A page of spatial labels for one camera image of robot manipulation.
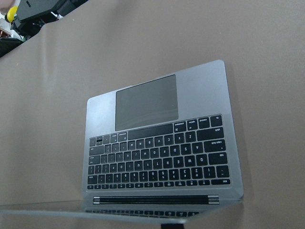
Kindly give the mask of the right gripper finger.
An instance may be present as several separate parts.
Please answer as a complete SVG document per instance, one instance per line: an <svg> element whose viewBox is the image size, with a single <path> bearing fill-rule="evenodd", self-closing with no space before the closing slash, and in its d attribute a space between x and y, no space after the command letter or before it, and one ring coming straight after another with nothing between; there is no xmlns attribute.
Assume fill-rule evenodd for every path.
<svg viewBox="0 0 305 229"><path fill-rule="evenodd" d="M161 229L184 229L184 224L161 224Z"/></svg>

